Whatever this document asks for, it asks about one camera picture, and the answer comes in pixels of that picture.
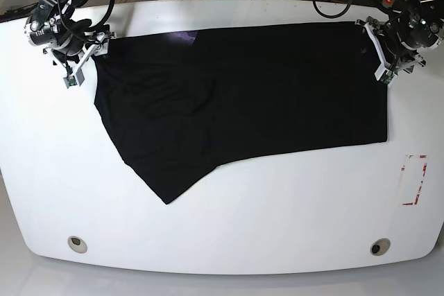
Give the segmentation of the right table grommet hole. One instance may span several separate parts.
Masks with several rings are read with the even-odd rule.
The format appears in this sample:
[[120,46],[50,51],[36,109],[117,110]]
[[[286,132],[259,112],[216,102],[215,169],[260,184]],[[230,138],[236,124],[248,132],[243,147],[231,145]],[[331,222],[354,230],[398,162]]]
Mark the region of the right table grommet hole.
[[381,238],[375,241],[370,247],[370,253],[373,256],[382,256],[387,253],[391,247],[391,242],[387,238]]

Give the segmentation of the red tape rectangle marker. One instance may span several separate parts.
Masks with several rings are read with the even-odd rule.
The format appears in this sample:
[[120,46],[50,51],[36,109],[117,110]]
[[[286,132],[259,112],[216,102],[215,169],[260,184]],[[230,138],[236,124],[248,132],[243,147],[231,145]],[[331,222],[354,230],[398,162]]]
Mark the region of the red tape rectangle marker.
[[407,155],[404,159],[399,184],[399,201],[403,207],[418,204],[427,171],[426,155]]

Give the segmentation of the black printed T-shirt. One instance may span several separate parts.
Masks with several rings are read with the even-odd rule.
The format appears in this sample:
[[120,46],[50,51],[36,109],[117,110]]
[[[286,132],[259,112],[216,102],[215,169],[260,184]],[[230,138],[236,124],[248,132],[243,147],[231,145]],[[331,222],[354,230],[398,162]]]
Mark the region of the black printed T-shirt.
[[351,21],[119,38],[94,64],[105,130],[165,204],[224,164],[388,138],[379,59]]

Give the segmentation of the table grommet hole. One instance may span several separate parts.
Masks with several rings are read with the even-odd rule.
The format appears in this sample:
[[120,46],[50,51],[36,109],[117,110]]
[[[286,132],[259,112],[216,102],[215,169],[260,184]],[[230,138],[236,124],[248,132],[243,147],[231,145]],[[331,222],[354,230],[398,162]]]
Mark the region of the table grommet hole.
[[87,252],[86,242],[77,236],[70,236],[67,243],[68,246],[76,253],[84,254]]
[[391,242],[387,238],[381,238],[375,241],[370,247],[370,253],[373,256],[382,256],[387,253],[391,247]]

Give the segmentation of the left table grommet hole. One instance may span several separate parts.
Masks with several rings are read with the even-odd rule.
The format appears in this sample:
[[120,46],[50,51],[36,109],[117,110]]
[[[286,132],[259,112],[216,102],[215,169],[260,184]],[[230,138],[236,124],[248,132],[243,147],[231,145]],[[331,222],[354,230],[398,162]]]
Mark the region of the left table grommet hole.
[[68,246],[76,253],[84,254],[87,252],[86,242],[77,236],[70,236],[67,243]]

